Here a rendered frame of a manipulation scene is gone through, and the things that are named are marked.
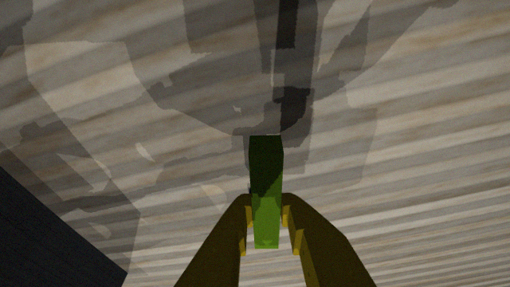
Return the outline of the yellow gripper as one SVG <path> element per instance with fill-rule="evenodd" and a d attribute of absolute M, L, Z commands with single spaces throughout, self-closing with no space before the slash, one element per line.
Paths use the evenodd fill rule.
<path fill-rule="evenodd" d="M 280 216 L 293 255 L 300 255 L 306 287 L 377 287 L 346 236 L 293 193 L 281 193 Z M 174 287 L 238 287 L 251 194 L 235 198 Z"/>

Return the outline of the lime green rod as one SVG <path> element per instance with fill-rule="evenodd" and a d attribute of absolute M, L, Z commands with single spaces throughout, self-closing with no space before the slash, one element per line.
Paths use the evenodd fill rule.
<path fill-rule="evenodd" d="M 278 249 L 284 150 L 281 135 L 249 136 L 255 249 Z"/>

